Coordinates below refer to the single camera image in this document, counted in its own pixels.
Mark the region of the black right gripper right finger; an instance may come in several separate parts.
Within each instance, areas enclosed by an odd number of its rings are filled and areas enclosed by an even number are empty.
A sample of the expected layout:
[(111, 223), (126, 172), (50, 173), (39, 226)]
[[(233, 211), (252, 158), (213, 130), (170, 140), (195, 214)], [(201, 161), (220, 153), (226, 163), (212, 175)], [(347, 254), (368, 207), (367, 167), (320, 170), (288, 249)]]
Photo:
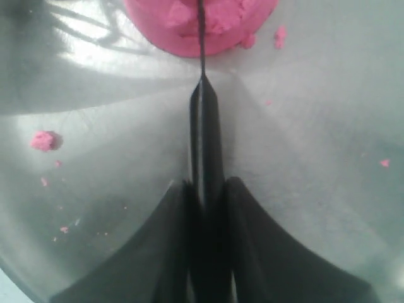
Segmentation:
[(378, 302), (368, 282), (318, 256), (272, 219), (238, 177), (226, 182), (239, 302)]

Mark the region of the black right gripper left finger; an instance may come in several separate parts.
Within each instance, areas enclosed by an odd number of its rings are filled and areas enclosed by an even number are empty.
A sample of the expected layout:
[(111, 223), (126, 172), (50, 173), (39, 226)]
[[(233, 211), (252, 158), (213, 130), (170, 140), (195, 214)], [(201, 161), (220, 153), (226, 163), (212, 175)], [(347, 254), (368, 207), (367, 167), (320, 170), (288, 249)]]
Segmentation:
[(120, 250), (51, 302), (187, 302), (185, 185), (173, 183)]

